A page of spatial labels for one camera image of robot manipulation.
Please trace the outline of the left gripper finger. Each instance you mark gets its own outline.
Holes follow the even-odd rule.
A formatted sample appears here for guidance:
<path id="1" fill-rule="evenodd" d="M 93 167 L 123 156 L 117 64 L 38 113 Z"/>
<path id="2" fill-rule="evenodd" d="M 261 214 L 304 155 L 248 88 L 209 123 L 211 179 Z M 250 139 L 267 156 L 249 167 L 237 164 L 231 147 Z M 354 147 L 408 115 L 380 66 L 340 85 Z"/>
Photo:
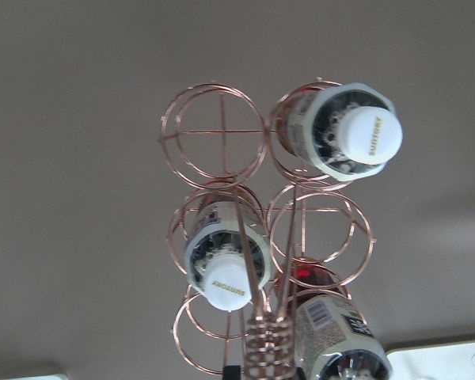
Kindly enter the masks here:
<path id="1" fill-rule="evenodd" d="M 241 380 L 241 366 L 228 365 L 223 367 L 222 380 Z"/>

